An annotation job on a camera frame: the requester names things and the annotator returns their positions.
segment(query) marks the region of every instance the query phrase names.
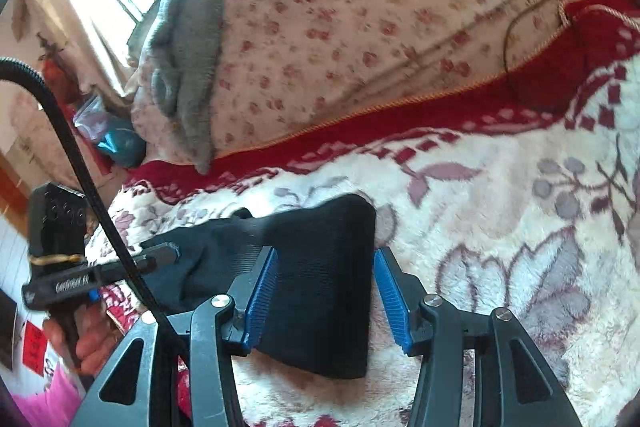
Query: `plastic bag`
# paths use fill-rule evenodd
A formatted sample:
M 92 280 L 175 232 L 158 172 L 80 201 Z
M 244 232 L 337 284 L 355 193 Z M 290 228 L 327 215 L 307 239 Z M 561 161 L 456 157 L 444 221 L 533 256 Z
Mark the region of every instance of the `plastic bag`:
M 78 110 L 74 126 L 118 165 L 136 167 L 145 159 L 146 142 L 129 120 L 109 113 L 100 96 L 94 96 Z

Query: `fleece blanket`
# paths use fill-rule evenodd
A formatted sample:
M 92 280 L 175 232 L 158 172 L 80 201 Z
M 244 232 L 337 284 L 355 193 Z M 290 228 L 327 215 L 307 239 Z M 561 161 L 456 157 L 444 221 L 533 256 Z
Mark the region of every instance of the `fleece blanket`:
M 630 16 L 640 12 L 629 0 L 570 0 L 564 27 L 507 74 L 228 155 L 207 176 L 149 163 L 111 216 L 138 251 L 151 235 L 241 207 L 265 216 L 360 194 L 377 211 L 376 244 L 402 269 L 460 309 L 509 307 L 583 425 L 614 427 L 640 387 L 640 28 Z M 87 255 L 113 256 L 101 229 Z M 137 320 L 125 285 L 103 296 L 124 330 Z M 246 422 L 406 425 L 420 362 L 394 344 L 376 289 L 372 299 L 361 380 L 260 353 L 235 360 Z M 473 384 L 468 357 L 464 426 Z M 185 371 L 179 396 L 188 409 Z
M 500 73 L 510 22 L 539 1 L 225 0 L 222 52 L 211 80 L 216 155 Z M 554 8 L 538 6 L 510 29 L 510 66 L 558 29 Z M 142 55 L 131 116 L 147 158 L 194 163 L 152 101 L 152 68 Z
M 162 0 L 149 48 L 154 102 L 206 172 L 211 160 L 209 96 L 222 38 L 223 0 Z

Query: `red sticker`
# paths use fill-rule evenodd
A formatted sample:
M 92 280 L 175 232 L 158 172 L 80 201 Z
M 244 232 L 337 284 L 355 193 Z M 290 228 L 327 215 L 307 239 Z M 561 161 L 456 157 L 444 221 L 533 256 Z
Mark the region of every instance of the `red sticker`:
M 42 330 L 27 321 L 24 328 L 24 346 L 22 346 L 22 363 L 44 376 L 44 354 L 47 350 L 47 337 Z

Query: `screw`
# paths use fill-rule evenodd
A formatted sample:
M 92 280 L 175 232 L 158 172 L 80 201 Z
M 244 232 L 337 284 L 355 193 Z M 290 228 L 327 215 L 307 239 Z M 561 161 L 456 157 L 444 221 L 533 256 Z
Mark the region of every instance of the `screw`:
M 508 308 L 496 308 L 495 316 L 498 317 L 498 320 L 509 322 L 513 318 L 513 313 Z
M 229 302 L 231 302 L 231 297 L 224 294 L 216 295 L 211 299 L 211 305 L 214 308 L 224 308 L 227 304 L 229 304 Z
M 432 308 L 437 308 L 438 306 L 442 306 L 442 297 L 437 293 L 427 293 L 427 295 L 424 296 L 424 303 Z
M 142 321 L 145 324 L 154 324 L 156 322 L 156 318 L 154 317 L 154 314 L 151 311 L 146 311 L 142 314 L 142 317 L 140 317 L 140 319 L 142 319 Z

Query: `person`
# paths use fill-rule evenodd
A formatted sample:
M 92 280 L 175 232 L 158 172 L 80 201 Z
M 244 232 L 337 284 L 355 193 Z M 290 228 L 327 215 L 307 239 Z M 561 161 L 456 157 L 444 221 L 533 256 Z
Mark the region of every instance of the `person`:
M 65 335 L 53 319 L 44 321 L 42 329 L 51 346 L 61 355 L 66 351 Z M 100 373 L 121 338 L 105 308 L 98 302 L 89 306 L 79 324 L 79 340 L 76 354 L 83 375 L 96 376 Z M 50 387 L 44 393 L 32 396 L 13 396 L 31 427 L 68 427 L 80 407 L 82 397 L 76 388 L 68 369 L 59 363 L 53 374 Z

